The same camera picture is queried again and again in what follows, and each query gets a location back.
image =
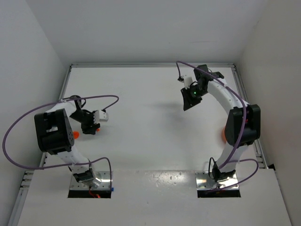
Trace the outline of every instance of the white wall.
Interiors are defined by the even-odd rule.
[[[27,0],[66,65],[234,62],[267,0]]]
[[[20,114],[56,100],[66,68],[51,47],[25,0],[0,1],[0,138]],[[33,115],[8,139],[8,152],[19,163],[37,165]],[[6,225],[23,170],[0,153],[0,225]]]
[[[238,63],[262,112],[262,141],[294,225],[301,223],[301,1],[270,0]]]

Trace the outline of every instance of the orange part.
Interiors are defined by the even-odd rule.
[[[74,132],[73,132],[73,136],[74,136],[74,139],[79,138],[79,132],[74,131]]]
[[[224,128],[222,129],[222,140],[223,140],[224,143],[227,142],[226,136],[225,136],[225,128],[226,128],[226,127],[224,127]]]

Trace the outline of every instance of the white table surface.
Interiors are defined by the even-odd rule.
[[[230,68],[212,70],[235,89]],[[193,75],[190,68],[181,71]],[[89,159],[111,160],[115,191],[111,199],[68,199],[67,168],[37,171],[19,225],[290,225],[272,170],[261,169],[243,183],[241,198],[197,198],[193,171],[206,170],[209,158],[220,156],[227,115],[209,94],[184,112],[183,84],[176,79],[175,67],[73,68],[65,97],[120,96],[107,110],[110,119],[101,131],[81,134],[75,142]],[[111,101],[88,100],[86,106],[102,109]],[[80,131],[79,123],[70,121]],[[255,158],[254,147],[243,156]],[[47,165],[56,163],[60,159],[48,157]],[[107,170],[107,163],[100,161],[95,168]],[[253,163],[241,163],[238,179],[254,169]]]

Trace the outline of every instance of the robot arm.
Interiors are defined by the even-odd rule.
[[[102,112],[102,117],[99,119],[99,111],[89,112],[81,108],[81,102],[62,102],[45,113],[36,114],[34,121],[40,150],[56,155],[65,163],[74,164],[70,166],[70,169],[76,181],[93,187],[98,186],[100,181],[94,175],[93,166],[91,164],[75,165],[89,162],[89,159],[74,146],[73,131],[68,117],[81,123],[83,133],[95,134],[97,128],[100,127],[98,122],[107,121],[108,114]]]
[[[200,65],[198,68],[209,73],[206,65]],[[198,70],[194,70],[194,74],[197,82],[193,82],[191,77],[183,77],[184,88],[181,90],[181,93],[184,99],[184,111],[200,103],[202,96],[207,93],[213,95],[222,105],[228,115],[225,127],[227,142],[220,158],[214,163],[212,174],[215,181],[223,180],[228,177],[231,178],[235,173],[236,164],[242,153],[247,149],[248,145],[251,145],[254,140],[260,137],[260,108],[258,105],[250,105],[244,101],[247,109],[247,117],[243,136],[238,148],[229,160],[230,163],[220,168],[229,157],[238,139],[243,118],[243,106],[240,100],[225,88],[227,82],[220,72],[212,73],[212,75],[225,83],[225,86]]]

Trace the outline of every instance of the red wire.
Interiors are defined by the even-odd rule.
[[[93,198],[100,198],[100,195],[99,194],[93,194],[91,192],[91,188],[89,188],[89,194],[93,197]]]
[[[95,195],[91,192],[91,188],[89,188],[89,194],[90,194],[93,198],[96,198]]]

